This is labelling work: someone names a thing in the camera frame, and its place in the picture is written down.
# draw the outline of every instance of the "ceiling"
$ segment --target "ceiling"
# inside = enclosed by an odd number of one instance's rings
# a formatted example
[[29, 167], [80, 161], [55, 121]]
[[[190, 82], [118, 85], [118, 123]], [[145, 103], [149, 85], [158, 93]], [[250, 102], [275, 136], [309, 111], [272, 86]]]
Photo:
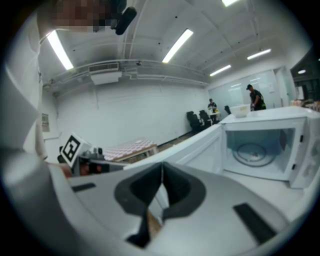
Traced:
[[[48, 40], [43, 42], [39, 66], [45, 88], [58, 92], [90, 83], [88, 66], [112, 60], [126, 70], [141, 73], [144, 67], [144, 72], [153, 70], [165, 78], [187, 76], [208, 85], [213, 71], [246, 61], [260, 49], [283, 47], [278, 27], [261, 5], [267, 1], [239, 0], [225, 7], [221, 0], [127, 0], [127, 7], [135, 7], [138, 14], [122, 36], [109, 28], [97, 33], [57, 32], [74, 70], [66, 71]], [[194, 34], [169, 64], [162, 64], [187, 28]]]

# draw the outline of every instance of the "poster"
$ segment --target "poster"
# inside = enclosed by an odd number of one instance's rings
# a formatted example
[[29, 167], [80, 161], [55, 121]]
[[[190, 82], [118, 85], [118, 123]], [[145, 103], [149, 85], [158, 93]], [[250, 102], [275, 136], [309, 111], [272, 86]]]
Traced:
[[49, 115], [48, 114], [42, 114], [42, 132], [44, 132], [44, 133], [50, 132]]

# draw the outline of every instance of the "white wall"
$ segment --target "white wall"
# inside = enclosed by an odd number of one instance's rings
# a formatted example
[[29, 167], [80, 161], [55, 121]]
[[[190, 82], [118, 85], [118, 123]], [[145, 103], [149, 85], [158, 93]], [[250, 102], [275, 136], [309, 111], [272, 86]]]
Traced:
[[74, 132], [101, 148], [139, 137], [160, 145], [188, 133], [186, 112], [208, 102], [204, 88], [155, 80], [83, 85], [57, 97], [58, 129], [62, 143]]
[[289, 106], [289, 98], [287, 96], [285, 81], [284, 81], [282, 74], [281, 74], [281, 68], [275, 69], [274, 74], [275, 74], [276, 82], [279, 86], [279, 92], [280, 92], [282, 106], [288, 107]]
[[58, 163], [57, 157], [60, 154], [61, 143], [57, 123], [57, 108], [55, 98], [47, 91], [42, 92], [42, 113], [49, 115], [50, 132], [43, 132], [44, 144], [48, 154], [46, 161]]

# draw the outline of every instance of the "table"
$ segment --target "table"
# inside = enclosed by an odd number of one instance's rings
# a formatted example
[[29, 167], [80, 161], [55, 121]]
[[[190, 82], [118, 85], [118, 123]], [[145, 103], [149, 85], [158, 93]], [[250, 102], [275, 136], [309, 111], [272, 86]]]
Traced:
[[320, 105], [318, 105], [317, 103], [313, 103], [313, 104], [308, 104], [305, 105], [306, 108], [320, 112]]
[[301, 100], [292, 100], [290, 102], [290, 106], [298, 106], [298, 107], [302, 107], [303, 102]]
[[147, 157], [157, 154], [157, 144], [150, 139], [141, 137], [103, 151], [104, 159], [114, 162], [121, 162], [143, 153], [146, 153]]

